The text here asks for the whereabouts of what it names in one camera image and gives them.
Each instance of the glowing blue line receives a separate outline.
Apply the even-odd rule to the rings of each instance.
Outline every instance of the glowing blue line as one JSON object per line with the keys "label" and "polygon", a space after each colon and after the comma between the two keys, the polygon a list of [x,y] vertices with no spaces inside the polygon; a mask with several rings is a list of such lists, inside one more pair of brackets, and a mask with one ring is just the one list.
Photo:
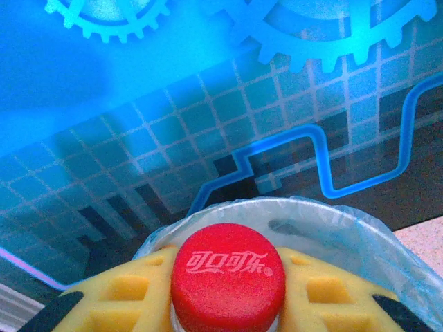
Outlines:
{"label": "glowing blue line", "polygon": [[[204,207],[212,191],[224,187],[225,185],[230,185],[231,183],[235,183],[244,180],[245,178],[248,178],[250,176],[253,176],[254,172],[248,159],[250,156],[260,154],[266,150],[273,149],[274,147],[278,147],[287,142],[291,142],[292,140],[297,140],[304,137],[311,138],[314,144],[318,166],[318,175],[320,178],[320,186],[323,194],[327,198],[336,199],[338,197],[346,196],[360,190],[372,187],[374,185],[392,180],[393,178],[403,173],[410,162],[410,155],[413,145],[415,109],[417,108],[419,97],[424,92],[442,84],[443,72],[426,78],[423,82],[420,82],[418,85],[416,85],[406,96],[406,99],[403,103],[403,111],[401,114],[399,161],[397,167],[394,170],[382,175],[375,176],[373,178],[369,178],[368,180],[361,181],[360,183],[355,183],[353,185],[350,185],[349,187],[344,187],[338,190],[334,189],[331,165],[329,163],[329,150],[327,149],[325,132],[317,125],[307,124],[301,127],[296,127],[290,130],[283,131],[282,133],[278,133],[277,135],[259,140],[235,150],[233,152],[233,158],[238,170],[202,185],[197,194],[197,197],[192,202],[188,215],[200,211]],[[86,280],[83,279],[72,284],[63,284],[43,273],[42,271],[34,268],[30,264],[27,264],[25,261],[21,260],[20,258],[8,252],[2,247],[0,247],[0,257],[3,257],[10,263],[14,264],[16,267],[32,275],[34,278],[37,278],[41,282],[44,282],[46,285],[54,289],[58,289],[59,291],[65,291],[66,289]]]}

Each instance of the tile pattern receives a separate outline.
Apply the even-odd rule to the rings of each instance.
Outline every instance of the tile pattern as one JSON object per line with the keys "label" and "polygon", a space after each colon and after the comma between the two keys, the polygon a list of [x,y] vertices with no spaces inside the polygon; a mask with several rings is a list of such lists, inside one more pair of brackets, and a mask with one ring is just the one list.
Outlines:
{"label": "tile pattern", "polygon": [[[390,10],[385,3],[377,6],[381,19]],[[442,13],[408,24],[394,49],[371,47],[362,66],[342,57],[324,74],[312,60],[294,74],[287,57],[263,65],[254,50],[0,158],[0,245],[73,282],[94,243],[129,241],[182,218],[203,183],[235,171],[232,150],[307,123],[327,134],[338,187],[392,169],[404,97],[443,70]],[[345,28],[330,30],[346,36]],[[417,105],[414,146],[428,153],[442,139],[442,96],[438,87]],[[208,204],[320,195],[308,140],[251,157],[251,164],[253,178],[214,192]],[[0,264],[5,283],[33,297],[49,294]]]}

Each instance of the gear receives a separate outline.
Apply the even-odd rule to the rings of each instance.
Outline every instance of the gear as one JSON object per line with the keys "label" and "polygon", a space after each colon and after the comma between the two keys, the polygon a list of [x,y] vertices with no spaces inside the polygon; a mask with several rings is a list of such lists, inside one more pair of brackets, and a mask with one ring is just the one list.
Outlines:
{"label": "gear", "polygon": [[[300,71],[308,59],[321,59],[325,73],[332,72],[337,59],[343,55],[354,54],[356,64],[364,64],[368,60],[371,45],[384,39],[389,47],[398,46],[402,39],[401,29],[405,24],[417,15],[429,21],[437,13],[435,0],[410,0],[394,15],[370,27],[370,1],[349,0],[351,35],[337,40],[319,41],[294,37],[264,21],[276,6],[283,7],[278,0],[251,0],[248,3],[244,0],[204,1],[209,14],[225,10],[233,19],[235,25],[231,35],[236,44],[252,37],[262,46],[259,62],[266,64],[275,54],[282,53],[291,57],[290,70],[294,73]],[[288,18],[281,17],[278,25],[293,24]]]}
{"label": "gear", "polygon": [[143,38],[143,29],[150,26],[156,30],[159,25],[156,18],[162,14],[168,16],[167,0],[104,0],[99,6],[94,0],[70,0],[66,4],[60,0],[48,0],[45,11],[49,14],[59,12],[64,17],[63,25],[70,28],[77,25],[83,29],[83,36],[90,38],[98,33],[104,43],[111,36],[117,36],[122,43],[127,36],[135,33]]}

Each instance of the plastic bag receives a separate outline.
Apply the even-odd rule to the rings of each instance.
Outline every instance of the plastic bag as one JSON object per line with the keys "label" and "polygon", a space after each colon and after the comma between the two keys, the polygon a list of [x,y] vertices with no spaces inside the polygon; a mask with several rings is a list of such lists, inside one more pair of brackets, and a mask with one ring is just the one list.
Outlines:
{"label": "plastic bag", "polygon": [[213,205],[152,233],[134,258],[214,223],[239,223],[273,245],[322,259],[392,290],[434,331],[443,331],[443,279],[405,248],[380,220],[352,207],[293,197]]}

